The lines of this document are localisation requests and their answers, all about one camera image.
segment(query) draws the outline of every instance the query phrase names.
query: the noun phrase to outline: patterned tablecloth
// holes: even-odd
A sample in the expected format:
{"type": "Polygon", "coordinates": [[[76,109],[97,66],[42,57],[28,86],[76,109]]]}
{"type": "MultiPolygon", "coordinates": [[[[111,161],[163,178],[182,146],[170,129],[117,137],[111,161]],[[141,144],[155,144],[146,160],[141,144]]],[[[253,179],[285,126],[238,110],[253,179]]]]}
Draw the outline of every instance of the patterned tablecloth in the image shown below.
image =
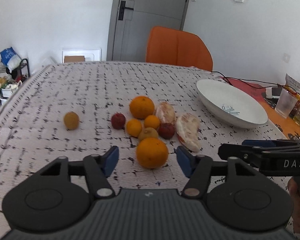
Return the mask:
{"type": "MultiPolygon", "coordinates": [[[[221,80],[197,68],[148,63],[71,63],[49,65],[34,75],[2,108],[0,113],[0,237],[9,230],[1,210],[4,195],[33,172],[61,155],[70,161],[92,153],[120,148],[120,160],[109,178],[116,192],[120,187],[178,188],[187,182],[173,149],[180,143],[174,136],[165,140],[170,155],[161,169],[145,170],[135,160],[138,140],[124,130],[111,128],[116,112],[127,119],[129,102],[147,95],[157,105],[168,101],[178,113],[190,112],[201,120],[199,139],[202,153],[220,160],[221,143],[245,139],[278,139],[284,135],[271,122],[256,129],[239,129],[219,122],[201,103],[196,91],[199,79],[221,80]],[[67,131],[63,116],[68,111],[80,117],[80,127],[67,131]]],[[[283,188],[289,178],[274,178],[283,188]]],[[[85,187],[84,178],[72,181],[85,187]]],[[[224,178],[212,180],[211,187],[224,178]]]]}

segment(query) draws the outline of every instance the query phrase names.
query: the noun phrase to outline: orange chair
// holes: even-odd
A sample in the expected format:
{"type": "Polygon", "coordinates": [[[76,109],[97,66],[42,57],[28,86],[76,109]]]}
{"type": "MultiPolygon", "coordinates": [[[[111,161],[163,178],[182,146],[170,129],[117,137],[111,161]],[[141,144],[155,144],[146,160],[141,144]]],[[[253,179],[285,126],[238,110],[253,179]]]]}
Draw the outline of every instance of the orange chair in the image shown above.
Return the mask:
{"type": "Polygon", "coordinates": [[[203,41],[192,33],[153,27],[148,40],[146,62],[212,71],[212,57],[203,41]]]}

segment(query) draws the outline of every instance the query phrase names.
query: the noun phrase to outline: white bowl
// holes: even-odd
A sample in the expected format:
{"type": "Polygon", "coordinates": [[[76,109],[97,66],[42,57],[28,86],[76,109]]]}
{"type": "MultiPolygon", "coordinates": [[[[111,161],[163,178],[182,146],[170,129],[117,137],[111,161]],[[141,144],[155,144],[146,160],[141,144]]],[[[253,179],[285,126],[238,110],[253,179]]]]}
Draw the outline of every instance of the white bowl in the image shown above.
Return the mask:
{"type": "Polygon", "coordinates": [[[234,86],[202,79],[197,82],[197,89],[205,107],[228,124],[255,128],[268,122],[264,108],[253,97],[234,86]]]}

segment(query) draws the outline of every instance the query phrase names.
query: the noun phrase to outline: tangerine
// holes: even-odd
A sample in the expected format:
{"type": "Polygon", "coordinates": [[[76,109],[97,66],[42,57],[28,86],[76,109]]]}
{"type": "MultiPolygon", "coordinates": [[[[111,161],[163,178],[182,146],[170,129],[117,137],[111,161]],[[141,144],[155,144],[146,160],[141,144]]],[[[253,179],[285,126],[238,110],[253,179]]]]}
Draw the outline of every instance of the tangerine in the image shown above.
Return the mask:
{"type": "Polygon", "coordinates": [[[131,119],[127,122],[126,130],[130,136],[138,138],[142,131],[142,123],[137,119],[131,119]]]}
{"type": "Polygon", "coordinates": [[[157,130],[157,128],[160,126],[160,120],[158,117],[151,114],[145,119],[144,126],[145,128],[151,127],[157,130]]]}
{"type": "Polygon", "coordinates": [[[156,169],[166,163],[169,152],[163,141],[149,137],[139,143],[136,155],[142,167],[156,169]]]}
{"type": "Polygon", "coordinates": [[[134,118],[145,119],[147,116],[153,114],[154,103],[148,97],[139,96],[130,102],[129,108],[134,118]]]}

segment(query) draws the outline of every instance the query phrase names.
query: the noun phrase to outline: cardboard box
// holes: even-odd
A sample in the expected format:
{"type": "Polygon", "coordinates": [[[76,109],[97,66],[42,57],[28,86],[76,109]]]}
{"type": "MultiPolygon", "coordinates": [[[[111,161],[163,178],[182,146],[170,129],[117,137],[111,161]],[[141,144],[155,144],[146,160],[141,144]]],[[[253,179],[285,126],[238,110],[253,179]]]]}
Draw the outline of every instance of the cardboard box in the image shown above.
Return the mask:
{"type": "Polygon", "coordinates": [[[65,63],[70,63],[70,62],[84,62],[85,57],[84,56],[65,56],[65,63]]]}

